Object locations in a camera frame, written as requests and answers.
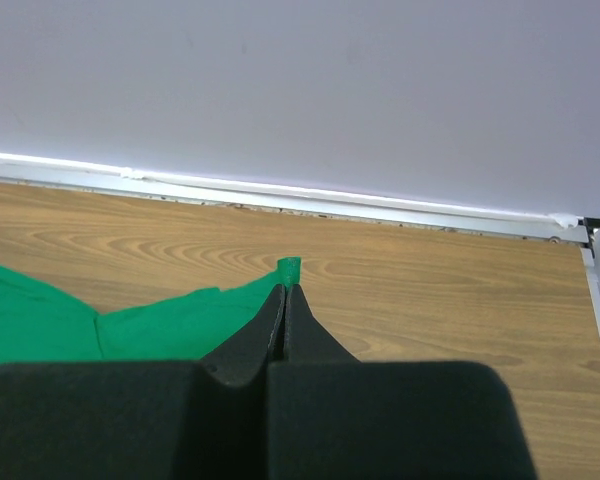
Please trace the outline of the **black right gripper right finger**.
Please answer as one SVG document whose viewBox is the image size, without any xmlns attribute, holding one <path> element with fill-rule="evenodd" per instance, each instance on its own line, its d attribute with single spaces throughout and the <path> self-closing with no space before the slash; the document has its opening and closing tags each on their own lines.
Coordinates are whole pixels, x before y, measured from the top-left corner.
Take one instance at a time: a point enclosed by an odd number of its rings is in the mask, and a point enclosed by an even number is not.
<svg viewBox="0 0 600 480">
<path fill-rule="evenodd" d="M 362 362 L 290 289 L 267 369 L 271 479 L 534 479 L 510 393 L 470 361 Z"/>
</svg>

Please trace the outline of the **green t-shirt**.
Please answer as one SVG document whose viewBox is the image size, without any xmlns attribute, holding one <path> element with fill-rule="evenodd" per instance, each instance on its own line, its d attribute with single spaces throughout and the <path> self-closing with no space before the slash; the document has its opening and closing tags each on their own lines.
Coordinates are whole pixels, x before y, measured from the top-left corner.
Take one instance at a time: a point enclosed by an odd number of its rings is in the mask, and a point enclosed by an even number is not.
<svg viewBox="0 0 600 480">
<path fill-rule="evenodd" d="M 100 313 L 74 296 L 0 266 L 0 364 L 198 360 L 244 327 L 277 285 L 299 283 L 301 260 L 242 286 L 218 287 Z"/>
</svg>

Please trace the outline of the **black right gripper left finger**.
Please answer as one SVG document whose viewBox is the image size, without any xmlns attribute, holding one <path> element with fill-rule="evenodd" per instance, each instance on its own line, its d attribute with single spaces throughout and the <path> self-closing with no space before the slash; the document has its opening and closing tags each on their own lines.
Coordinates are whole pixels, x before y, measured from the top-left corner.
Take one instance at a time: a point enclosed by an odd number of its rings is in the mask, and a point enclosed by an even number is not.
<svg viewBox="0 0 600 480">
<path fill-rule="evenodd" d="M 0 479 L 262 479 L 276 286 L 198 361 L 0 365 Z"/>
</svg>

